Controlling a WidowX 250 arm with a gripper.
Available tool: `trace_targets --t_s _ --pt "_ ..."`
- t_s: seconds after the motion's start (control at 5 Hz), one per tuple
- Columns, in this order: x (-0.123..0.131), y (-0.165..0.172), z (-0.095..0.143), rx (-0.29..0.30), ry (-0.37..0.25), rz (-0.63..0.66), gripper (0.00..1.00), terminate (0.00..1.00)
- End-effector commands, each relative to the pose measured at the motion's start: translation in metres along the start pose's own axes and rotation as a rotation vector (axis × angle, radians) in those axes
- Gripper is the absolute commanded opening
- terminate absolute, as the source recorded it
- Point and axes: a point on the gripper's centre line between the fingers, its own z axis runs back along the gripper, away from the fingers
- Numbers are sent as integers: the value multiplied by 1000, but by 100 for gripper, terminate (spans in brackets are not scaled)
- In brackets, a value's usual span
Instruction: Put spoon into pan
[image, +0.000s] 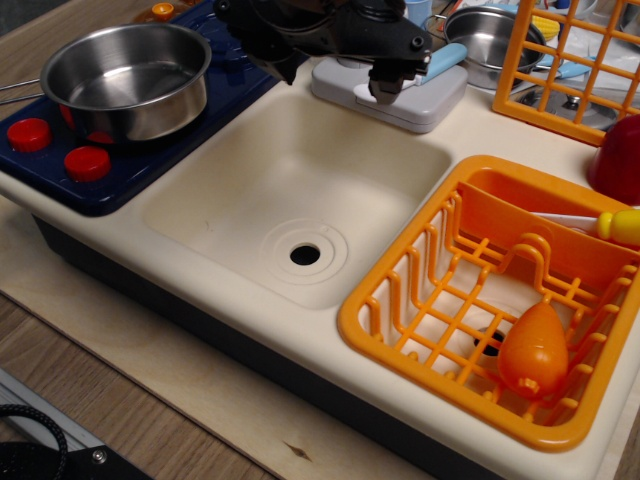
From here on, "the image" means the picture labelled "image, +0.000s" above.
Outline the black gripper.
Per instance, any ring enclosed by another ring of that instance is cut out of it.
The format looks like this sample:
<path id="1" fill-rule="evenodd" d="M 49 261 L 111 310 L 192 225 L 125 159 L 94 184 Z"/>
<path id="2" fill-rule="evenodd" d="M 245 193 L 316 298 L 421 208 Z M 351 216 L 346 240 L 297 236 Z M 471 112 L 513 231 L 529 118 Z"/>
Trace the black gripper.
<path id="1" fill-rule="evenodd" d="M 390 105 L 405 81 L 425 75 L 432 40 L 404 16 L 403 1 L 344 1 L 332 12 L 323 46 L 330 56 L 375 64 L 369 70 L 369 93 Z"/>

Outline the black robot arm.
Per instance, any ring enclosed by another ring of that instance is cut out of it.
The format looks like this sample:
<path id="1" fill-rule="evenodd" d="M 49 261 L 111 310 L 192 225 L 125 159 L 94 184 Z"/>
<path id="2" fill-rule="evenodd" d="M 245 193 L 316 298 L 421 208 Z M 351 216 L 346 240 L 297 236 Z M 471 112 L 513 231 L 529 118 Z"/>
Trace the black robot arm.
<path id="1" fill-rule="evenodd" d="M 404 16 L 403 1 L 215 1 L 213 11 L 247 57 L 292 84 L 302 57 L 366 63 L 368 89 L 390 105 L 404 83 L 428 73 L 430 35 Z"/>

